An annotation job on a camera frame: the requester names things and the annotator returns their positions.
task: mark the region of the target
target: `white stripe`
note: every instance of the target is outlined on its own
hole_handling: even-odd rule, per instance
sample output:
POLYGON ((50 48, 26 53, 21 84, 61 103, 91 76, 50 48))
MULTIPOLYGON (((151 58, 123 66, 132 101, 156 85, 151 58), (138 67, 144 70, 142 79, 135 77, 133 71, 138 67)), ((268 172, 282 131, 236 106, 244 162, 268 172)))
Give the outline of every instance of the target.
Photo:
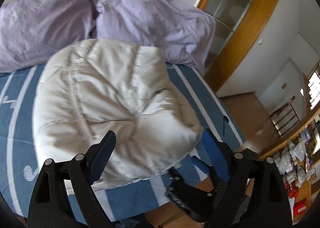
MULTIPOLYGON (((193 148, 193 150, 191 150, 191 152, 189 153, 189 155, 190 155, 191 157, 192 157, 192 156, 196 156, 198 159, 200 159, 199 154, 198 154, 198 151, 197 151, 196 148, 193 148)), ((205 173, 203 173, 197 166, 195 166, 195 169, 196 169, 196 171, 197 171, 197 173, 198 173, 199 178, 200 178, 201 181, 202 181, 202 180, 205 180, 205 179, 208 177, 208 175, 205 174, 205 173)))
POLYGON ((15 108, 13 109, 11 120, 9 123, 9 129, 8 129, 8 140, 7 140, 7 176, 8 176, 8 183, 9 183, 9 190, 13 202, 14 209, 16 213, 20 216, 22 216, 22 211, 19 205, 16 187, 14 184, 14 178, 13 178, 13 138, 14 138, 14 131, 17 123, 17 118, 19 115, 20 107, 23 101, 23 98, 26 94, 26 91, 29 87, 29 84, 33 78, 33 75, 35 74, 35 71, 37 69, 37 66, 34 66, 30 69, 23 85, 20 90, 20 93, 17 98, 17 103, 15 108))
POLYGON ((105 213, 109 217, 110 221, 114 222, 115 217, 114 217, 112 209, 110 207, 109 199, 108 199, 106 192, 104 190, 100 190, 100 191, 94 192, 94 194, 96 195, 102 209, 105 211, 105 213))
POLYGON ((16 73, 16 71, 12 72, 9 76, 8 76, 8 79, 7 79, 7 82, 5 83, 3 89, 1 90, 1 93, 0 93, 0 107, 1 107, 1 104, 2 104, 2 101, 3 101, 3 98, 5 96, 5 93, 7 92, 7 89, 11 83, 11 80, 13 78, 13 75, 16 73))
POLYGON ((162 181, 161 176, 155 176, 149 179, 153 192, 157 198, 159 206, 164 205, 165 203, 169 202, 170 200, 164 195, 165 194, 165 186, 162 181))
POLYGON ((220 135, 218 134, 214 124, 212 123, 211 118, 209 117, 207 111, 205 110, 205 108, 203 107, 201 101, 199 100, 198 96, 196 95, 195 91, 193 90, 193 88, 191 87, 190 83, 188 82, 188 80, 185 78, 184 74, 182 73, 182 71, 179 69, 179 67, 176 64, 172 64, 172 66, 175 68, 175 70, 177 71, 178 75, 180 76, 181 80, 183 81, 184 85, 186 86, 186 88, 188 89, 190 95, 192 96, 193 100, 196 102, 199 110, 201 111, 201 114, 203 115, 204 119, 206 120, 210 130, 212 131, 212 133, 215 135, 215 137, 217 138, 218 141, 222 142, 222 139, 220 138, 220 135))
MULTIPOLYGON (((206 89, 208 90, 208 92, 211 94, 212 98, 214 99, 214 101, 216 102, 216 104, 218 105, 219 109, 221 110, 223 115, 227 115, 225 109, 223 108, 223 106, 221 105, 219 99, 215 96, 215 94, 213 93, 213 91, 211 90, 210 86, 206 83, 206 81, 202 78, 202 76, 199 74, 199 72, 196 69, 193 69, 193 71, 195 72, 195 74, 198 76, 198 78, 200 79, 200 81, 203 83, 203 85, 206 87, 206 89)), ((240 145, 243 144, 243 140, 240 137, 238 131, 236 130, 235 126, 233 125, 233 122, 230 120, 229 121, 229 125, 234 133, 234 135, 236 136, 238 142, 240 143, 240 145)))

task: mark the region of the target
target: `white duvet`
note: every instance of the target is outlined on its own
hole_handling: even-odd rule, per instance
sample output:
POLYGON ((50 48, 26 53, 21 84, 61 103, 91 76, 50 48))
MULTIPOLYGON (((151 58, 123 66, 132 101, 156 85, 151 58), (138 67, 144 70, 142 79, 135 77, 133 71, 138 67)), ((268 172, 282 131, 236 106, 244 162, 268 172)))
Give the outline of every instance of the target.
POLYGON ((108 130, 117 144, 94 191, 159 175, 198 143, 202 127, 158 48, 89 39, 47 63, 33 109, 39 167, 85 153, 108 130))

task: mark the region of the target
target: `blue striped bed sheet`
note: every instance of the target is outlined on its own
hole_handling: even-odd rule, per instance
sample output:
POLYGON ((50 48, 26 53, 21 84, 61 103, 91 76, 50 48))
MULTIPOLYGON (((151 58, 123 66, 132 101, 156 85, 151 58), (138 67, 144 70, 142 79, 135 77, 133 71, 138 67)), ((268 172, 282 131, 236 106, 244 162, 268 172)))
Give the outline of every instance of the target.
MULTIPOLYGON (((44 66, 41 64, 0 77, 0 190, 11 209, 21 216, 28 215, 39 172, 31 118, 36 86, 44 66)), ((237 150, 244 137, 200 74, 183 65, 167 64, 166 67, 170 80, 187 98, 202 126, 210 128, 218 140, 227 143, 233 151, 237 150), (224 115, 230 121, 223 136, 224 115)), ((196 185, 207 177, 191 163, 193 155, 210 163, 200 142, 178 169, 190 185, 196 185)), ((164 193, 170 183, 168 174, 164 174, 124 187, 98 191, 96 196, 110 220, 120 220, 167 203, 164 193)), ((75 196, 69 196, 69 201, 76 219, 85 223, 75 196)))

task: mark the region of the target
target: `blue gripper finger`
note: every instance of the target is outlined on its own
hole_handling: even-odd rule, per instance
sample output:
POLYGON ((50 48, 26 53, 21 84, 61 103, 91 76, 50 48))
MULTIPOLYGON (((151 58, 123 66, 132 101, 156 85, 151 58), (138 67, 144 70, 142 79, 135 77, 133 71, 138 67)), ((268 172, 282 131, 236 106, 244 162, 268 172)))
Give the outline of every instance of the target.
POLYGON ((208 153, 218 177, 228 183, 230 181, 229 164, 219 147, 219 141, 210 130, 205 130, 202 134, 202 144, 208 153))
POLYGON ((191 157, 191 162, 197 166, 203 173, 205 174, 210 174, 210 171, 209 171, 209 166, 203 162, 202 160, 198 159, 196 156, 192 156, 191 157))

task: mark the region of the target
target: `clutter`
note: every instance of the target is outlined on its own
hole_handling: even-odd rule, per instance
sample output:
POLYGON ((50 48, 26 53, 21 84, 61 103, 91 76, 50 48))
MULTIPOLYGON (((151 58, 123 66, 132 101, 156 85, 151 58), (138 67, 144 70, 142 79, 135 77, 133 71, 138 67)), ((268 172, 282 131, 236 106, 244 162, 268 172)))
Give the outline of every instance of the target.
POLYGON ((297 176, 298 176, 298 184, 297 184, 297 186, 298 186, 298 188, 300 188, 302 186, 303 182, 306 179, 306 173, 303 170, 303 168, 300 167, 300 166, 298 166, 297 173, 298 173, 297 174, 297 176))
POLYGON ((288 197, 289 198, 297 198, 299 195, 299 189, 297 187, 293 188, 288 192, 288 197))
POLYGON ((307 172, 307 173, 306 173, 306 180, 309 181, 310 178, 311 178, 311 176, 312 176, 311 171, 307 172))
POLYGON ((306 140, 302 140, 299 144, 294 148, 293 154, 301 161, 304 161, 306 155, 306 140))
POLYGON ((290 184, 289 184, 289 182, 288 182, 288 180, 287 180, 287 177, 284 175, 283 176, 283 178, 282 178, 282 182, 283 182, 283 184, 284 184, 284 188, 286 189, 286 190, 288 190, 289 188, 290 188, 290 184))
POLYGON ((308 141, 311 138, 308 128, 305 128, 303 131, 301 131, 298 138, 299 138, 299 142, 300 142, 300 139, 308 141))
POLYGON ((295 171, 289 172, 287 174, 287 180, 289 184, 292 184, 294 181, 298 179, 297 173, 295 171))
POLYGON ((293 207, 293 217, 303 214, 307 209, 307 199, 296 203, 293 207))
POLYGON ((284 175, 285 173, 289 173, 293 170, 292 164, 291 164, 291 156, 288 152, 288 149, 284 149, 282 151, 282 156, 279 164, 279 172, 284 175))
POLYGON ((276 154, 273 155, 272 159, 275 162, 277 168, 279 169, 280 160, 281 160, 281 154, 279 152, 277 152, 276 154))
POLYGON ((293 160, 293 162, 296 162, 297 158, 296 158, 295 154, 293 153, 296 145, 294 145, 294 143, 291 140, 288 141, 288 145, 289 145, 289 153, 292 157, 292 160, 293 160))

